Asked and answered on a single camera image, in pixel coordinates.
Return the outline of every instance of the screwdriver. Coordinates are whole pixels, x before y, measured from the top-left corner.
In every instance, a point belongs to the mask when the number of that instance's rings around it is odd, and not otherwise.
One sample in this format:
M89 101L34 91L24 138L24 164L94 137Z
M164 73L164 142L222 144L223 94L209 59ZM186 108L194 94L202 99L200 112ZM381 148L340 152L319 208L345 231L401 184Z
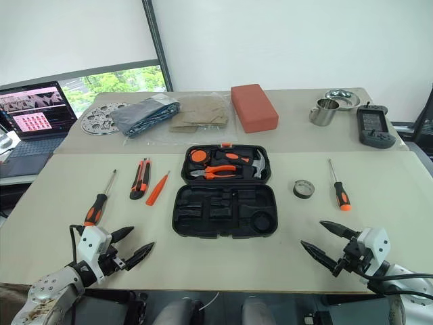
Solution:
M332 165L331 159L329 158L327 161L329 161L329 164L331 165L332 174L334 175L334 179L336 180L336 182L334 183L334 187L336 188L338 206L342 211L350 211L352 209L352 206L350 205L349 197L343 188L343 183L337 180L336 172L334 171L334 166Z
M96 201L93 203L89 212L86 215L86 220L84 221L84 225L95 225L99 219L101 219L102 208L104 206L105 201L107 201L107 193L113 184L114 176L116 175L116 169L113 170L113 174L108 181L106 190L103 193L99 193L96 196Z

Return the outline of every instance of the window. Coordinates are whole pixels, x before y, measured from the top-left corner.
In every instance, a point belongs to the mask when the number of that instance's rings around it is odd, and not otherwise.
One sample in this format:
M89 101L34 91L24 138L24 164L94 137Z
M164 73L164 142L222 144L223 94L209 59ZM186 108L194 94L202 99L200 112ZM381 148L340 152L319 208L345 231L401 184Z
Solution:
M93 103L98 93L107 91L166 91L160 66L94 74L59 81L77 117Z

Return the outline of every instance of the trees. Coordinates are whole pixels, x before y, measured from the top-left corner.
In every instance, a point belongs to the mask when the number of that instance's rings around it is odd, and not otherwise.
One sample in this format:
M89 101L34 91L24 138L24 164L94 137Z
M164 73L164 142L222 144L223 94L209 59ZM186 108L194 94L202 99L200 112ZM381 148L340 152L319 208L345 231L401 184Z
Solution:
M84 112L98 93L166 91L160 66L95 74L81 77L79 81L83 85L81 88L87 91L62 87L66 98L76 113Z

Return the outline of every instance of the circular metal disc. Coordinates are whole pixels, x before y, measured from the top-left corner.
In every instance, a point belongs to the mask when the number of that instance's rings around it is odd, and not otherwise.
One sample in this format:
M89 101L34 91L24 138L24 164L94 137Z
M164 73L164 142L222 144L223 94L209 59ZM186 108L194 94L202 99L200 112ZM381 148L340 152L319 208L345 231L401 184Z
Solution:
M129 105L128 103L108 103L96 106L83 116L81 129L93 135L115 133L119 131L119 129L114 125L110 113Z

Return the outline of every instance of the pliers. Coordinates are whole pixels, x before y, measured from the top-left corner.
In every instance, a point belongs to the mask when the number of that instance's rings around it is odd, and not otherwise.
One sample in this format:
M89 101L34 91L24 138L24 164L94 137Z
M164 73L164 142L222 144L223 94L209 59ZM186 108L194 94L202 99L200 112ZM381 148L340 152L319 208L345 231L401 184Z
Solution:
M229 174L229 175L217 175L214 173L217 173L219 171L237 171L238 167L235 165L222 165L222 166L215 166L215 167L206 167L205 169L199 169L197 171L192 171L190 173L193 177L199 177L203 176L205 179L214 179L214 178L222 178L222 177L235 177L236 174Z

